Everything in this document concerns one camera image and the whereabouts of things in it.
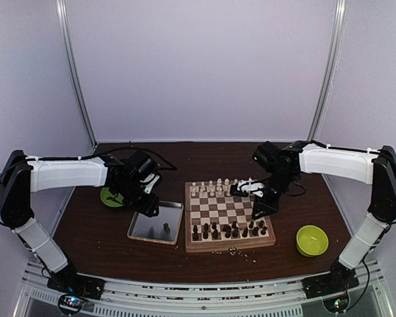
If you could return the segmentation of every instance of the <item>yellow-green bowl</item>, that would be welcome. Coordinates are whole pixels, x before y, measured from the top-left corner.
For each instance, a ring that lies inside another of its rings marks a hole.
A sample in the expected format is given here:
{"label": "yellow-green bowl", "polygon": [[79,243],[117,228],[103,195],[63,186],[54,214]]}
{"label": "yellow-green bowl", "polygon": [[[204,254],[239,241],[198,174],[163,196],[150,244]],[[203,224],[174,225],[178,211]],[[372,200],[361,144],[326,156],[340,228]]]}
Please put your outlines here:
{"label": "yellow-green bowl", "polygon": [[303,256],[312,258],[327,250],[329,238],[319,227],[304,226],[296,234],[296,247]]}

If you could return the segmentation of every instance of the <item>chessboard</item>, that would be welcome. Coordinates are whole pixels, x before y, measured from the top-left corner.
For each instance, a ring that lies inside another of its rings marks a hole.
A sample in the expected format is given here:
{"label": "chessboard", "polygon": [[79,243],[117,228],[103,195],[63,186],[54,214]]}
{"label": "chessboard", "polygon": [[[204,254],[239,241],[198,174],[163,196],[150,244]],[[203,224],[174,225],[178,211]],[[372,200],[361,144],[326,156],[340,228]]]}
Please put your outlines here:
{"label": "chessboard", "polygon": [[270,217],[252,219],[253,195],[230,195],[230,186],[237,182],[185,183],[186,252],[259,248],[276,242]]}

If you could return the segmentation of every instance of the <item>dark wooden tabletop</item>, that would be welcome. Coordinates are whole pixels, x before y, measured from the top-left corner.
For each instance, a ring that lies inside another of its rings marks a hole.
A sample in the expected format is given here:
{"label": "dark wooden tabletop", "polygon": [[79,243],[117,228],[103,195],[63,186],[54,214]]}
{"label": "dark wooden tabletop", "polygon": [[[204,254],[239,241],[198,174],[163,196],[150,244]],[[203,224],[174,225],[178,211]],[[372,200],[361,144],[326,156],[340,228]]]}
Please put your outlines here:
{"label": "dark wooden tabletop", "polygon": [[[102,144],[98,152],[122,146]],[[250,158],[258,143],[143,143],[172,161],[177,172],[162,171],[155,192],[162,201],[184,203],[184,184],[217,178],[263,178]],[[132,151],[120,151],[122,159]],[[245,256],[185,251],[182,221],[176,246],[131,240],[127,230],[133,213],[100,201],[101,188],[77,188],[55,234],[81,273],[152,282],[220,283],[276,279],[326,271],[350,239],[347,227],[320,175],[303,174],[308,190],[301,197],[282,197],[271,216],[274,246],[242,251]],[[321,227],[329,237],[322,256],[305,258],[296,250],[296,233],[304,225]]]}

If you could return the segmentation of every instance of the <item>robotic arm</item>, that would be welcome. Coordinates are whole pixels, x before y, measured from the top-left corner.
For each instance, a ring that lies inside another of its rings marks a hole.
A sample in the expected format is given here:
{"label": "robotic arm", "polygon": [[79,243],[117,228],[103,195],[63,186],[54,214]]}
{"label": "robotic arm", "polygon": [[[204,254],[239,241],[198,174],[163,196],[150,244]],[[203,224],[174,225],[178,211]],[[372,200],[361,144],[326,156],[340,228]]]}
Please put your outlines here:
{"label": "robotic arm", "polygon": [[158,196],[153,187],[161,182],[158,165],[142,151],[128,159],[112,155],[90,159],[39,158],[14,151],[0,177],[0,214],[3,224],[22,240],[44,264],[48,287],[82,297],[99,299],[104,281],[78,275],[63,250],[37,221],[30,194],[49,188],[74,186],[109,187],[123,196],[123,204],[149,217],[158,215]]}
{"label": "robotic arm", "polygon": [[271,175],[262,181],[241,181],[232,195],[255,194],[253,218],[279,210],[279,198],[300,174],[320,173],[359,180],[372,185],[368,214],[327,275],[303,280],[308,298],[354,287],[354,268],[384,235],[396,219],[396,153],[392,147],[366,151],[342,149],[318,142],[297,141],[280,150],[270,142],[260,145],[253,159]]}

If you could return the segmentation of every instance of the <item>white backdrop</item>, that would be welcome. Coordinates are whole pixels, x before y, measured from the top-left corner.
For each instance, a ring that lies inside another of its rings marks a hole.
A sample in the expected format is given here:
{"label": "white backdrop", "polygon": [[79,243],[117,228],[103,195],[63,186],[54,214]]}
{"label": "white backdrop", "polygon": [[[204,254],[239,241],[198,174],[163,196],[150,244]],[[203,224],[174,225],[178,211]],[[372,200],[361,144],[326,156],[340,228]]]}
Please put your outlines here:
{"label": "white backdrop", "polygon": [[334,0],[72,0],[98,141],[306,139]]}

